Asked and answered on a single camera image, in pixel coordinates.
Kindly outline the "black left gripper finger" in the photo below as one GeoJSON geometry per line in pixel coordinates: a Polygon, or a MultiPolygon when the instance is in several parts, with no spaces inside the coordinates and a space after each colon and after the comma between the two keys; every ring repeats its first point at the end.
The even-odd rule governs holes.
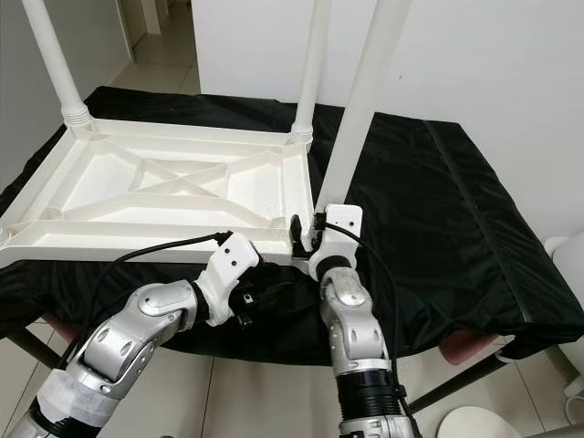
{"type": "Polygon", "coordinates": [[[262,308],[292,308],[297,303],[297,275],[271,276],[260,281],[262,308]]]}

